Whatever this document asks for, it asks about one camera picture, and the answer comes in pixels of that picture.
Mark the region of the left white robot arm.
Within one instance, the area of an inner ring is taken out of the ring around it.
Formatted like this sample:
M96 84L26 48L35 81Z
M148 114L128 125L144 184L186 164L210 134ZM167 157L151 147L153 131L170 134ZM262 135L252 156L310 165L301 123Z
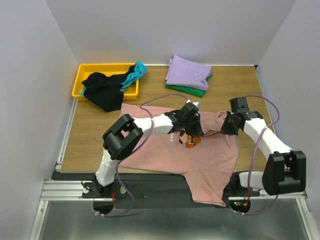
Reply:
M100 197L111 193L111 186L115 181L115 174L119 164L143 144L137 145L141 138L143 143L151 135L172 134L184 130L189 136L203 136L199 102L186 101L178 110L165 112L149 117L133 118L129 114L122 115L103 135L103 155L98 170L93 178L93 191Z

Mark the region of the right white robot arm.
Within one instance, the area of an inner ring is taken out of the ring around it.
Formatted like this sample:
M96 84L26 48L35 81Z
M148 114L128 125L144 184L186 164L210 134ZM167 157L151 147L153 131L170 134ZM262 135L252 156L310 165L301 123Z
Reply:
M232 136L243 131L255 142L249 170L240 172L238 178L230 182L231 192L242 195L248 189L264 190L276 196L305 191L306 155L284 144L270 129L271 124L267 124L258 111L249 109L246 97L236 97L229 102L231 110L227 112L221 133ZM258 150L266 159L264 171L253 170Z

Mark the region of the pink t-shirt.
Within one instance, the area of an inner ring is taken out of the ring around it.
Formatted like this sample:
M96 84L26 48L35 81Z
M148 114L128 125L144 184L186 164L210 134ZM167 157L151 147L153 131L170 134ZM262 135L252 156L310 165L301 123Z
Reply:
M225 207L223 192L239 155L236 137L221 133L226 116L224 111L201 112L203 136L190 136L185 130L152 134L120 166L182 175L194 202Z

